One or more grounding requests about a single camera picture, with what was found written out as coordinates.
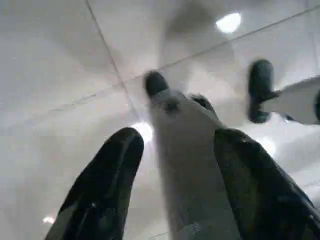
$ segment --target ceiling light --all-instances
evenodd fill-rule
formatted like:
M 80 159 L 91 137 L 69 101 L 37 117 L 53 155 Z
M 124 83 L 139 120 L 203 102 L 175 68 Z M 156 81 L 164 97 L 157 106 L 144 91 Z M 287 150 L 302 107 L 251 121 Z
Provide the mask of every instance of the ceiling light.
M 266 152 L 274 157 L 277 151 L 275 142 L 269 137 L 262 137 L 257 139 L 257 141 L 261 144 L 261 146 L 266 150 Z
M 46 216 L 42 221 L 44 224 L 54 224 L 55 219 L 52 216 Z
M 240 13 L 231 13 L 216 21 L 217 28 L 226 34 L 233 33 L 241 23 Z
M 148 123 L 138 122 L 136 124 L 133 124 L 131 127 L 140 133 L 145 144 L 152 140 L 154 130 Z

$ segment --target white surface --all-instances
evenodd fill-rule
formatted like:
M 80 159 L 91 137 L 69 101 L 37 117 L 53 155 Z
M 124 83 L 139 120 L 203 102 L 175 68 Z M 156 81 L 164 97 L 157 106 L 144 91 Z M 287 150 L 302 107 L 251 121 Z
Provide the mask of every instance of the white surface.
M 3 237 L 44 238 L 50 225 L 43 219 L 56 216 L 103 141 L 122 127 L 149 123 L 138 76 L 159 67 L 173 88 L 204 94 L 224 123 L 264 137 L 269 147 L 275 142 L 276 159 L 317 201 L 318 129 L 249 124 L 246 87 L 248 67 L 257 58 L 274 64 L 276 89 L 320 73 L 320 10 L 304 12 L 318 2 L 90 0 L 109 55 L 83 1 L 2 1 Z M 242 21 L 226 35 L 215 23 L 231 12 L 239 12 Z M 168 231 L 155 149 L 153 141 L 146 145 L 125 239 Z
M 1 128 L 118 83 L 82 1 L 4 0 L 0 9 Z

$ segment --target recessed light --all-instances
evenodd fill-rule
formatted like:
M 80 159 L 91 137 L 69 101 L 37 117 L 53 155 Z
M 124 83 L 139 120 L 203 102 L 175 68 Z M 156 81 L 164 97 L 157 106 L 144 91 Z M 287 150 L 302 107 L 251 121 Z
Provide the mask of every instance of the recessed light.
M 44 224 L 54 224 L 55 219 L 52 216 L 46 216 L 42 221 Z
M 217 28 L 226 34 L 233 33 L 235 30 L 238 29 L 241 23 L 241 15 L 240 13 L 231 13 L 225 15 L 223 18 L 216 21 Z
M 145 144 L 152 140 L 154 130 L 147 122 L 138 122 L 131 127 L 140 133 Z

